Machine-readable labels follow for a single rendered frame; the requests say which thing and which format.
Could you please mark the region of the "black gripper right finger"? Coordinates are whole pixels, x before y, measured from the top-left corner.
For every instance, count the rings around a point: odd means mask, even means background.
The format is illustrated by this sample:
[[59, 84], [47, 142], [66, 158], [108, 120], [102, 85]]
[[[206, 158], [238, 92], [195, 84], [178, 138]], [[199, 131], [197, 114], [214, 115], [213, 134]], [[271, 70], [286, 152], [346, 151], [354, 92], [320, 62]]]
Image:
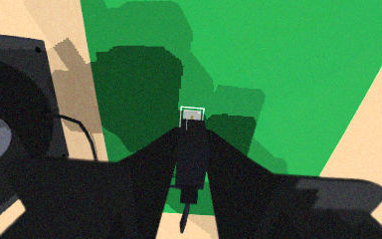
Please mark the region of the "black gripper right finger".
[[207, 175], [219, 239], [265, 239], [288, 206], [364, 209], [382, 204], [374, 181], [273, 173], [206, 129], [210, 154]]

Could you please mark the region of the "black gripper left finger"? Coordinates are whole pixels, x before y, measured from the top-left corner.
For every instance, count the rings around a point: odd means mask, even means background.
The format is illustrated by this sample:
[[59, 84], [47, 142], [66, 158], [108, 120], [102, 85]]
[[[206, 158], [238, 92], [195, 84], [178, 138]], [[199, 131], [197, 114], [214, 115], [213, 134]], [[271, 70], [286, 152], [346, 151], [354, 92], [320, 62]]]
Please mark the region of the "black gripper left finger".
[[5, 174], [20, 202], [114, 211], [125, 239], [157, 239], [177, 158], [180, 127], [119, 162], [26, 155], [7, 162]]

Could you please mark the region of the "green circuit board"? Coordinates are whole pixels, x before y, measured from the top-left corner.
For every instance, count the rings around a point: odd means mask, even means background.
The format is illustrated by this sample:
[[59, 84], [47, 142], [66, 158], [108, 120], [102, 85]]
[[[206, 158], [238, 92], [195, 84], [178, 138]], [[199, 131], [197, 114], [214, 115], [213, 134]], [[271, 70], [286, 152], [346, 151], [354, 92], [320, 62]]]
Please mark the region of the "green circuit board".
[[204, 120], [320, 176], [382, 68], [382, 0], [80, 0], [107, 153]]

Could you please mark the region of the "black cable with plug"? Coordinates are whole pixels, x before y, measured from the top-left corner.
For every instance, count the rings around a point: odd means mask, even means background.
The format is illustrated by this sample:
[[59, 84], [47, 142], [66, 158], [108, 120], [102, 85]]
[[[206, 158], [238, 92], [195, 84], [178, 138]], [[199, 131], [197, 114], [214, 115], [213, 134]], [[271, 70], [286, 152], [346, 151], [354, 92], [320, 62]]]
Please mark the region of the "black cable with plug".
[[[94, 160], [97, 160], [93, 141], [81, 121], [57, 114], [46, 113], [46, 116], [78, 123], [89, 141]], [[175, 185], [169, 187], [180, 189], [180, 203], [185, 203], [179, 222], [181, 234], [187, 224], [190, 204], [197, 204], [198, 190], [204, 188], [209, 154], [210, 146], [205, 121], [182, 119], [177, 145]]]

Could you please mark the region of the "black cooling fan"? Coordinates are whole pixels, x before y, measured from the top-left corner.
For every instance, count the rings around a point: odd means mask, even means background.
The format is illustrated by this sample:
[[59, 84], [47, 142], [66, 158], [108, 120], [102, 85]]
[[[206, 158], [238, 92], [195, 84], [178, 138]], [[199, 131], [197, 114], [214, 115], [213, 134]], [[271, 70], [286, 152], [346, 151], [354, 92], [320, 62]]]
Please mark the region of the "black cooling fan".
[[0, 215], [19, 200], [6, 177], [11, 159], [69, 157], [45, 41], [0, 34]]

